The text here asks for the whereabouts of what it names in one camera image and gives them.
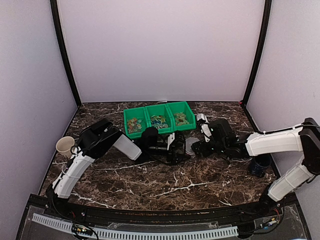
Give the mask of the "white jar lid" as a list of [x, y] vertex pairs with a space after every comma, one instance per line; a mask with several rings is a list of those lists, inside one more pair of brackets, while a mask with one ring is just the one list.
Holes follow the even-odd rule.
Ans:
[[192, 150], [192, 145], [198, 142], [199, 139], [197, 137], [189, 137], [185, 140], [185, 152], [188, 155], [194, 156], [195, 152]]

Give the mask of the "green three-compartment bin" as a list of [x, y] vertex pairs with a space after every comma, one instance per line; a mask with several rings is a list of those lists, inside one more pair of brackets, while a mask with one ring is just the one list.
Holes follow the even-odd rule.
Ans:
[[130, 139], [138, 139], [152, 127], [161, 135], [196, 128], [196, 116], [186, 101], [162, 103], [125, 109], [124, 129]]

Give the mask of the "metal scoop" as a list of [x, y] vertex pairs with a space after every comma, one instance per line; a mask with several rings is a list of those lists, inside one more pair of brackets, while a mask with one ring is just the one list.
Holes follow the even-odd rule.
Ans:
[[196, 115], [196, 121], [200, 123], [208, 123], [207, 116], [203, 113], [199, 113]]

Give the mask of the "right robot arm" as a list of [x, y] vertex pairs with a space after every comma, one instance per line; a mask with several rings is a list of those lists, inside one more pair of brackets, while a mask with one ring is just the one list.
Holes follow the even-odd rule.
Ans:
[[196, 156], [208, 157], [222, 154], [229, 159], [252, 158], [261, 166], [267, 164], [268, 156], [295, 157], [292, 167], [271, 183], [255, 213], [266, 217], [287, 194], [294, 192], [320, 174], [320, 126], [311, 117], [300, 124], [272, 131], [256, 131], [237, 136], [225, 118], [208, 122], [200, 113], [197, 125], [204, 139], [192, 144]]

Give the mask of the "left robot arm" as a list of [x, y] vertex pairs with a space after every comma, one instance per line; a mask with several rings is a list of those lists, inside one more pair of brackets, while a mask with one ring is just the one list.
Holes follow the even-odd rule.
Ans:
[[164, 156], [165, 165], [176, 166], [188, 159], [186, 138], [181, 131], [175, 131], [164, 138], [158, 129], [147, 127], [137, 140], [131, 140], [117, 126], [106, 118], [85, 128], [77, 144], [69, 149], [69, 161], [62, 168], [57, 179], [47, 188], [46, 195], [55, 199], [51, 210], [60, 218], [67, 218], [70, 206], [62, 199], [68, 199], [86, 169], [103, 157], [111, 148], [126, 155], [130, 160], [144, 163], [154, 156]]

